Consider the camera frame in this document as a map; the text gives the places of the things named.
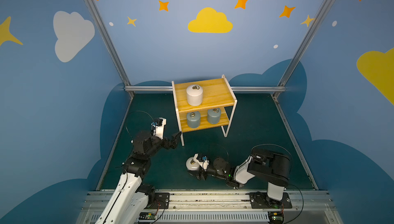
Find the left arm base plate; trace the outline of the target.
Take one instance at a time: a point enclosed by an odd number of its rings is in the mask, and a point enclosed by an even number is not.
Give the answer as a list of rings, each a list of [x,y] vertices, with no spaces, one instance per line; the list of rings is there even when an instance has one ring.
[[[148,205],[145,209],[168,209],[169,208],[170,193],[156,192],[155,195],[148,196]]]

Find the right controller board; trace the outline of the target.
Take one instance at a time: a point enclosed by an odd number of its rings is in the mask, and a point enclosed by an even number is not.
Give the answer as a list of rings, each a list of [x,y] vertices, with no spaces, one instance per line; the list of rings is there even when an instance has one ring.
[[[268,212],[269,224],[283,224],[284,214],[282,212]]]

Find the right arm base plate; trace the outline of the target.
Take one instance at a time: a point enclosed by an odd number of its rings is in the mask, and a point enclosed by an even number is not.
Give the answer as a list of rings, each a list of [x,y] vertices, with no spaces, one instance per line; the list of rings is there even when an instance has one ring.
[[[292,203],[288,193],[283,193],[281,200],[269,198],[266,192],[249,193],[251,207],[253,209],[291,209]]]

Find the left controller board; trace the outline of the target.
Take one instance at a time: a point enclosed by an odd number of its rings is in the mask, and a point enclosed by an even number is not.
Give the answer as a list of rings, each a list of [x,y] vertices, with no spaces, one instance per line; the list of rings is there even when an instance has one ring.
[[[139,217],[137,219],[137,223],[141,224],[143,222],[155,222],[157,219],[157,214],[154,214],[153,212],[141,212],[139,214]]]

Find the rear aluminium frame bar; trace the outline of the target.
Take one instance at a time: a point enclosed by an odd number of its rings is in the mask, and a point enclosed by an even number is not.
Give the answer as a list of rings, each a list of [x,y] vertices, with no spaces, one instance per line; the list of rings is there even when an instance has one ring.
[[[246,87],[246,86],[231,86],[234,92],[261,92],[261,93],[274,93],[285,92],[285,87]],[[126,91],[135,92],[172,92],[172,86],[126,86]]]

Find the white tea canister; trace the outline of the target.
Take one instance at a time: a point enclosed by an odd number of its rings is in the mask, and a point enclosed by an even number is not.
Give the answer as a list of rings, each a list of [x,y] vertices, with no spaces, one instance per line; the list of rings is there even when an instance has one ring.
[[[199,106],[203,102],[203,88],[200,85],[190,85],[186,89],[187,102],[191,106]]]
[[[190,157],[186,161],[186,168],[188,171],[198,171],[200,167],[199,161],[195,160],[193,157]]]

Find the left aluminium frame post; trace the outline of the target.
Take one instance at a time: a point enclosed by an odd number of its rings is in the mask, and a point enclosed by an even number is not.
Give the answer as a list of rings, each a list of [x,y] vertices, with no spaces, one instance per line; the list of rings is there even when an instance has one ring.
[[[94,0],[84,0],[84,2],[86,4],[92,18],[93,18],[93,21],[94,21],[102,39],[103,39],[103,42],[109,52],[109,55],[110,55],[113,63],[116,66],[116,69],[123,81],[125,88],[131,86],[130,80],[126,74],[125,68],[124,68],[122,61],[116,51],[116,48],[110,38],[109,32],[108,32],[108,30],[104,24],[104,21],[99,13],[99,10],[95,4],[95,1]]]

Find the controller board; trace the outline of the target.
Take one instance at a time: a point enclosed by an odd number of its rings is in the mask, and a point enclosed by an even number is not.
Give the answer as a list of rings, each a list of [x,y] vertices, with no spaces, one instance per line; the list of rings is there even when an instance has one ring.
[[[283,224],[284,214],[282,212],[268,212],[269,224]]]
[[[139,217],[137,219],[137,223],[141,224],[143,222],[155,222],[157,219],[157,214],[154,214],[153,212],[141,212],[139,214]]]

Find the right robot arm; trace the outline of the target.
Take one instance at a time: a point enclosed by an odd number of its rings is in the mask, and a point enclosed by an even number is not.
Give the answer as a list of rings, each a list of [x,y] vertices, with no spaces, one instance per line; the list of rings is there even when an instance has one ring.
[[[213,162],[207,156],[195,154],[186,162],[190,175],[198,180],[208,176],[222,179],[234,189],[243,187],[250,179],[257,177],[268,182],[268,203],[277,203],[283,199],[284,190],[289,185],[292,158],[279,152],[253,148],[251,154],[240,165],[233,167],[221,157]]]

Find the aluminium mounting rail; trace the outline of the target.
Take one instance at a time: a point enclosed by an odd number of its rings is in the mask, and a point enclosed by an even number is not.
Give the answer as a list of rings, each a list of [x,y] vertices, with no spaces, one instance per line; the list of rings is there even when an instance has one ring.
[[[341,224],[343,221],[327,191],[287,190],[289,209],[277,209],[288,224]],[[266,224],[274,209],[255,209],[251,191],[163,190],[164,209],[145,209],[158,218],[158,224]]]

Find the grey-blue tea canister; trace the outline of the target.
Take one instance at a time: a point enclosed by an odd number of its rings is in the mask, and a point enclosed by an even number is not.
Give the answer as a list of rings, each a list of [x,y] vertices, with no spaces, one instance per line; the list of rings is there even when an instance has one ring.
[[[221,109],[213,108],[207,111],[207,121],[212,124],[218,124],[221,118]]]
[[[187,119],[187,125],[192,129],[196,129],[200,126],[201,114],[198,111],[189,112],[186,115],[186,119]]]

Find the right aluminium frame post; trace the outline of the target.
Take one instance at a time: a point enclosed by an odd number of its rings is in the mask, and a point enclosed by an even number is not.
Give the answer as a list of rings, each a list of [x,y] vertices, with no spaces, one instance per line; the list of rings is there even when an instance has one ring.
[[[320,26],[322,25],[324,19],[326,18],[330,9],[334,5],[335,1],[336,0],[323,0],[322,4],[320,5],[320,7],[315,15],[315,19],[311,22],[310,26],[308,27],[308,30],[307,30],[304,38],[302,39],[301,44],[299,45],[297,51],[295,52],[295,55],[293,56],[293,58],[291,59],[291,61],[289,63],[289,65],[287,66],[283,76],[281,77],[281,79],[277,85],[276,91],[273,93],[273,99],[275,101],[278,100],[278,97],[280,96],[281,93],[285,92],[286,84],[290,80],[290,77],[292,76],[297,65],[301,61],[301,58],[303,57],[308,46],[312,42],[314,36],[318,32]]]

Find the wooden two-tier shelf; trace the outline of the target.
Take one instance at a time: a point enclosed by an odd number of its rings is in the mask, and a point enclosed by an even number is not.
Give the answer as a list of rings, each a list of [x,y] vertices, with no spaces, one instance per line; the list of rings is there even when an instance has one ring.
[[[237,98],[225,75],[218,79],[193,81],[186,83],[171,82],[173,99],[179,131],[182,133],[221,127],[223,135],[228,136],[233,116],[237,106]],[[203,89],[202,103],[191,106],[187,102],[187,87],[199,85]],[[221,110],[219,122],[211,124],[207,120],[208,110],[218,108]],[[200,125],[191,128],[187,124],[187,113],[200,112]]]

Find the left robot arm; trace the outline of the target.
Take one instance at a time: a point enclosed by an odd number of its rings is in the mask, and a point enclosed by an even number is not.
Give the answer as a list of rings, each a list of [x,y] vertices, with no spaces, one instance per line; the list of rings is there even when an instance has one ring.
[[[97,224],[133,224],[140,213],[154,204],[155,188],[142,183],[151,166],[151,158],[164,149],[175,149],[182,133],[168,138],[154,136],[152,132],[139,132],[134,139],[131,155],[122,166],[118,185],[97,219]]]

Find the aluminium frame post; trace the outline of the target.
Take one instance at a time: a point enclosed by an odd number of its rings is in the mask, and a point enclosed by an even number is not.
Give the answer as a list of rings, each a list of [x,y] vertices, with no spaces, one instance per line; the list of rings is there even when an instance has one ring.
[[[109,55],[110,55],[113,63],[116,66],[116,69],[123,81],[125,88],[131,86],[130,80],[126,74],[125,68],[124,68],[122,61],[116,51],[116,48],[110,38],[109,32],[108,32],[108,30],[104,24],[104,21],[99,13],[99,10],[95,4],[95,1],[94,0],[84,0],[84,2],[86,4],[92,18],[93,18],[93,21],[94,21],[102,39],[103,39],[103,42],[109,52]]]
[[[301,58],[303,57],[308,46],[312,42],[314,36],[318,32],[320,26],[322,25],[324,19],[326,18],[330,9],[334,5],[335,1],[336,0],[323,0],[322,4],[320,5],[320,7],[315,15],[315,19],[311,22],[310,26],[308,27],[308,30],[307,30],[304,38],[302,39],[301,44],[299,45],[297,51],[295,52],[295,55],[293,56],[293,58],[291,59],[291,61],[289,63],[289,65],[287,66],[283,76],[281,77],[281,79],[277,85],[276,91],[273,93],[273,99],[275,101],[278,100],[278,97],[280,96],[281,93],[285,92],[286,84],[290,80],[290,77],[292,76],[297,65],[301,61]]]

